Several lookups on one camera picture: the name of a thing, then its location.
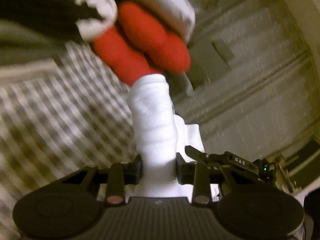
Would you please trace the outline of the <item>white long sleeve shirt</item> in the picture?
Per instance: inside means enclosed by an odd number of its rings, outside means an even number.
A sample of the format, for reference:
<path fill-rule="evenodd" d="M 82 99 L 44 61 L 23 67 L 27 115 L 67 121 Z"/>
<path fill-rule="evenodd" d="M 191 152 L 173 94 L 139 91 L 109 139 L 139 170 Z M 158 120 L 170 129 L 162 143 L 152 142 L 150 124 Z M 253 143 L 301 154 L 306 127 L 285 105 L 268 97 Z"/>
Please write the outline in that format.
<path fill-rule="evenodd" d="M 198 124 L 185 124 L 174 113 L 169 85 L 161 74 L 146 75 L 132 86 L 128 97 L 133 117 L 133 135 L 142 156 L 143 176 L 138 185 L 125 186 L 130 197 L 186 197 L 191 200 L 192 185 L 178 183 L 176 154 L 191 162 L 186 146 L 204 152 Z"/>

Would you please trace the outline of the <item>wooden shelf unit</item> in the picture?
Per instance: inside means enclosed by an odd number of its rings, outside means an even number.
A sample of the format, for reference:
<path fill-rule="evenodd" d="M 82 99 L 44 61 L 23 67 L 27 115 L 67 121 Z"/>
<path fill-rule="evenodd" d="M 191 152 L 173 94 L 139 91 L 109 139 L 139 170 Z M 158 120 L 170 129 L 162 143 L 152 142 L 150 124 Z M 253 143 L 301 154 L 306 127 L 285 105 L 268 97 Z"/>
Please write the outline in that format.
<path fill-rule="evenodd" d="M 279 189 L 297 194 L 319 178 L 319 142 L 309 141 L 289 157 L 279 157 L 276 161 Z"/>

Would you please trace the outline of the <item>grey white checkered bedsheet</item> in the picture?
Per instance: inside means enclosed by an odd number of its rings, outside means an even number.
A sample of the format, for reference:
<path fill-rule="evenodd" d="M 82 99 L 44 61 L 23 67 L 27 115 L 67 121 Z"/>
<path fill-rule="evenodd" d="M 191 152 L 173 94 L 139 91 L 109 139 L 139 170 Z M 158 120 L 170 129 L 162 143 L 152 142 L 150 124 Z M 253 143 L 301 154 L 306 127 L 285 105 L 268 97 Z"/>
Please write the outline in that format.
<path fill-rule="evenodd" d="M 136 155 L 127 85 L 89 46 L 66 48 L 51 74 L 1 88 L 1 239 L 19 239 L 12 209 L 25 194 Z"/>

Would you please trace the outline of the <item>grey star patterned curtain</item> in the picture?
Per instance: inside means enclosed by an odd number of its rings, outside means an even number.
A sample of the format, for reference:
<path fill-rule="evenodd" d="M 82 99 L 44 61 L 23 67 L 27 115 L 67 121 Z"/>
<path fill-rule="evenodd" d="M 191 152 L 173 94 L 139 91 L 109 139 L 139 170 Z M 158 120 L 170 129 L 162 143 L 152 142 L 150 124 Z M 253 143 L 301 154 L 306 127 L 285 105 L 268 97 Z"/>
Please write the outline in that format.
<path fill-rule="evenodd" d="M 208 153 L 291 155 L 316 136 L 319 88 L 311 51 L 283 0 L 220 0 L 196 17 L 190 43 L 223 39 L 235 58 L 218 80 L 175 99 Z"/>

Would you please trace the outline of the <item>lower red plush cushion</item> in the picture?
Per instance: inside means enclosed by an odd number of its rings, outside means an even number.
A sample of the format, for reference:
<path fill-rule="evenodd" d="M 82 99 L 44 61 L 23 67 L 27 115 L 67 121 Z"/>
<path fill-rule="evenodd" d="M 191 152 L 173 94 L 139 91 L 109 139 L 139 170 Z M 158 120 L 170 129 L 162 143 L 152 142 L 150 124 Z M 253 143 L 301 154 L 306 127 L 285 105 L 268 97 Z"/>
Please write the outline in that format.
<path fill-rule="evenodd" d="M 130 47 L 116 27 L 111 27 L 92 42 L 94 52 L 125 84 L 132 86 L 141 77 L 159 74 L 143 54 Z"/>

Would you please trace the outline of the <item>red plush cushion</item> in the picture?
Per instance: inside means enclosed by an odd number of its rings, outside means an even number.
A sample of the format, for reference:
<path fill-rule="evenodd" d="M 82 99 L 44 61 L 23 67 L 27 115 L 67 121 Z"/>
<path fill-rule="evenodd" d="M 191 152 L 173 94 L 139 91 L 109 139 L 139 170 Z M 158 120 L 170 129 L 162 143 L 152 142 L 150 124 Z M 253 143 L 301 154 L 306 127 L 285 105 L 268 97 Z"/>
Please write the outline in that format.
<path fill-rule="evenodd" d="M 120 4 L 118 23 L 129 42 L 147 55 L 157 68 L 174 74 L 190 69 L 191 59 L 185 43 L 137 3 L 125 1 Z"/>
<path fill-rule="evenodd" d="M 132 86 L 141 77 L 159 74 L 143 54 L 130 47 L 116 27 L 111 27 L 92 42 L 94 52 L 125 84 Z"/>

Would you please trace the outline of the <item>grey white office chair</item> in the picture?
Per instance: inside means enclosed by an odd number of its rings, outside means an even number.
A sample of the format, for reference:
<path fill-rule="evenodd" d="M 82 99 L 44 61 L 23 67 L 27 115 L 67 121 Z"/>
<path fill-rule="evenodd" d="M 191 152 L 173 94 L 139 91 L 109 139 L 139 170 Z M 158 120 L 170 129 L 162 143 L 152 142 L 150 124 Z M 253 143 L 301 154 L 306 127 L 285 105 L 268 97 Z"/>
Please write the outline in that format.
<path fill-rule="evenodd" d="M 182 75 L 169 75 L 170 94 L 174 98 L 190 96 L 197 88 L 212 83 L 231 70 L 235 55 L 221 38 L 205 37 L 188 46 L 191 65 Z"/>

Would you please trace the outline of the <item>upper red plush cushion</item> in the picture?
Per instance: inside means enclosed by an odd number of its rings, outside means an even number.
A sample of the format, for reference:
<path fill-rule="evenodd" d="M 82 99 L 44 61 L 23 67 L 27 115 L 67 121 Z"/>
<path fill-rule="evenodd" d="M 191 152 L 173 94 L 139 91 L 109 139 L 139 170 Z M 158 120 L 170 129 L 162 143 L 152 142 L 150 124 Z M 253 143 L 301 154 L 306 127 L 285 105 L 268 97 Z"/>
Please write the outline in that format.
<path fill-rule="evenodd" d="M 118 23 L 129 42 L 147 55 L 157 68 L 174 74 L 190 69 L 191 59 L 185 43 L 137 3 L 125 1 L 120 4 Z"/>

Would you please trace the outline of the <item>white plush toy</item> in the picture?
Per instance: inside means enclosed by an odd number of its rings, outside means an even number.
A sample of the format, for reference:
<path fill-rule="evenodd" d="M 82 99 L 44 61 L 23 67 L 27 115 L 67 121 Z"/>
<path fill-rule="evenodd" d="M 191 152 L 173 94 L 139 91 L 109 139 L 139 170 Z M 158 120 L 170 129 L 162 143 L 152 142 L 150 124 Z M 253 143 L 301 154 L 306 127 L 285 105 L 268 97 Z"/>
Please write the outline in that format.
<path fill-rule="evenodd" d="M 115 24 L 118 14 L 115 0 L 74 1 L 87 13 L 86 16 L 81 16 L 76 21 L 79 33 L 84 41 L 93 41 Z"/>

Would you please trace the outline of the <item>white grey pillow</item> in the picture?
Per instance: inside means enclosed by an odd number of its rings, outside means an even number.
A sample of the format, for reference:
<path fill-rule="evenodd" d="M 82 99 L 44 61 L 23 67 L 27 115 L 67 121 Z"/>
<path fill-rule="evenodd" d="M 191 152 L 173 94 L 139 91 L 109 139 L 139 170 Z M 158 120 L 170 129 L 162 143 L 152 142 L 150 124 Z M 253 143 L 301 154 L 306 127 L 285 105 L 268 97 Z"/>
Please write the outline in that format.
<path fill-rule="evenodd" d="M 195 11 L 188 0 L 133 0 L 149 9 L 185 43 L 188 43 L 195 28 Z"/>

